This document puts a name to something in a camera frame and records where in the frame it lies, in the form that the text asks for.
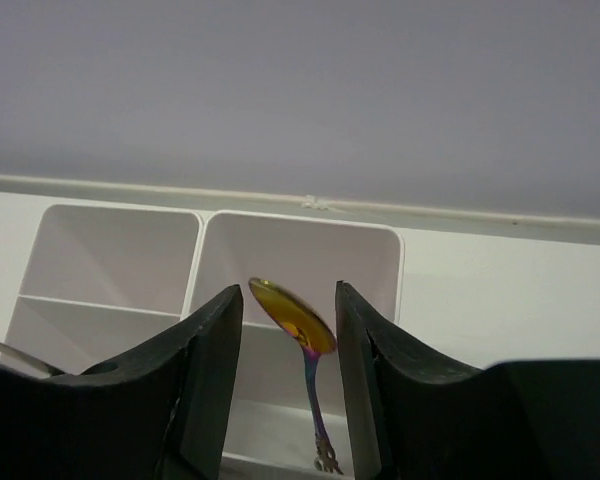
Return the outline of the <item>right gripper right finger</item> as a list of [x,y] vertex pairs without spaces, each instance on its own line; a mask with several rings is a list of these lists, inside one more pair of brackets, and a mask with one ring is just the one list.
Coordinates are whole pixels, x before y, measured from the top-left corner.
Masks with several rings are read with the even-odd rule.
[[600,359],[473,367],[335,290],[358,479],[600,479]]

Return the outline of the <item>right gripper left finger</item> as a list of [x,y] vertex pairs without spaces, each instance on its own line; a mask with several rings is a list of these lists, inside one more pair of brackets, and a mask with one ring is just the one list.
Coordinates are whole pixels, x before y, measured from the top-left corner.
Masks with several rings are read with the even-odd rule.
[[216,479],[241,345],[243,295],[80,374],[0,364],[0,479]]

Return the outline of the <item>pink handled silver fork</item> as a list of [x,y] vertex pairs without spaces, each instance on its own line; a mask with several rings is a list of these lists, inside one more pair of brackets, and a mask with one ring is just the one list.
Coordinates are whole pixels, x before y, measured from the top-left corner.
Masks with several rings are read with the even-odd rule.
[[51,365],[43,360],[40,360],[24,351],[18,350],[10,345],[4,344],[0,342],[0,353],[7,355],[15,360],[18,360],[29,367],[38,370],[40,372],[44,372],[49,376],[57,376],[65,374],[64,370],[59,369],[58,367]]

